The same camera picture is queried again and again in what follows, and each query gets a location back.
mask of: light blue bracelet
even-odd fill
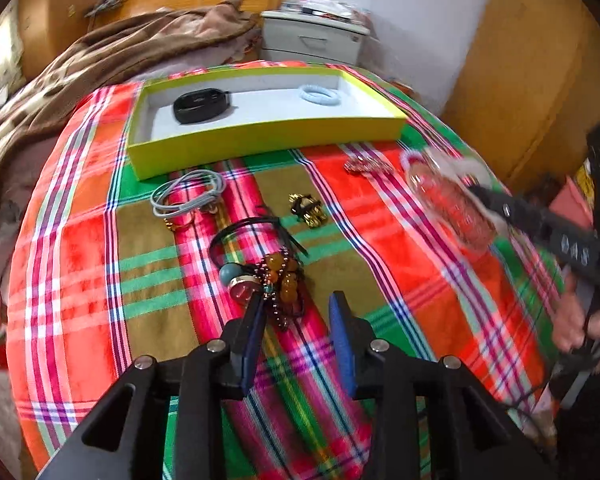
[[[317,85],[301,86],[300,97],[305,101],[322,106],[335,106],[340,104],[340,96],[336,91]]]
[[[205,191],[200,196],[197,196],[184,204],[167,205],[163,203],[180,184],[196,179],[207,179],[213,185],[213,189]],[[170,182],[162,184],[151,193],[149,202],[154,207],[154,215],[158,218],[167,220],[215,202],[218,200],[225,187],[226,183],[221,174],[211,170],[195,170],[190,171],[176,180],[171,180]]]

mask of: black pants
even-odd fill
[[[555,421],[560,480],[600,480],[600,374]]]

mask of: white nightstand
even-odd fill
[[[262,13],[262,58],[357,65],[368,28],[310,14],[266,10]]]

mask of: drawer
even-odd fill
[[[263,47],[355,65],[364,36],[340,28],[293,20],[265,19]]]
[[[297,52],[284,52],[283,50],[268,50],[263,48],[260,55],[262,59],[267,61],[304,61],[307,63],[338,63],[351,65],[351,63],[343,63],[337,59],[328,59],[326,57],[311,56],[310,54],[298,54]]]

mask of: curtain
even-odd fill
[[[0,91],[12,94],[24,84],[20,69],[22,42],[18,35],[18,0],[11,0],[0,15]]]

